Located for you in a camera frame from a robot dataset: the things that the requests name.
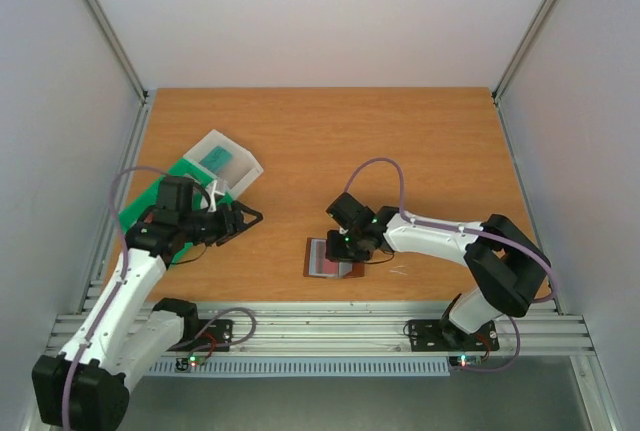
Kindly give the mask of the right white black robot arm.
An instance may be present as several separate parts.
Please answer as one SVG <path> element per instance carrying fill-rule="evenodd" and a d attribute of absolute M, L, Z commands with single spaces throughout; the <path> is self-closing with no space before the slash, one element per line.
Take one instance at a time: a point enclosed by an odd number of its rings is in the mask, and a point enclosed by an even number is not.
<path fill-rule="evenodd" d="M 433 220 L 399 207 L 373 211 L 347 192 L 326 213 L 339 226 L 327 233 L 331 261 L 365 263 L 382 251 L 431 256 L 468 268 L 475 287 L 456 296 L 424 334 L 414 333 L 415 343 L 428 339 L 443 351 L 488 341 L 481 330 L 502 315 L 525 316 L 551 269 L 538 247 L 499 214 L 484 222 Z"/>

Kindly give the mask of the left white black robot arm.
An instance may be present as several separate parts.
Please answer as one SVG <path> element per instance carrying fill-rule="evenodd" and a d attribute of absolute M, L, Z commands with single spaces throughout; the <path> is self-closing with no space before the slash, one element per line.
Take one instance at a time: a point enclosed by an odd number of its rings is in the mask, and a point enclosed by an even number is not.
<path fill-rule="evenodd" d="M 119 215 L 122 250 L 96 304 L 55 356 L 42 355 L 31 377 L 43 423 L 65 430 L 115 430 L 132 391 L 165 352 L 186 352 L 187 365 L 234 345 L 228 311 L 200 318 L 195 303 L 163 298 L 138 330 L 142 305 L 183 251 L 221 246 L 262 221 L 232 199 L 225 182 L 202 185 L 165 175 Z"/>

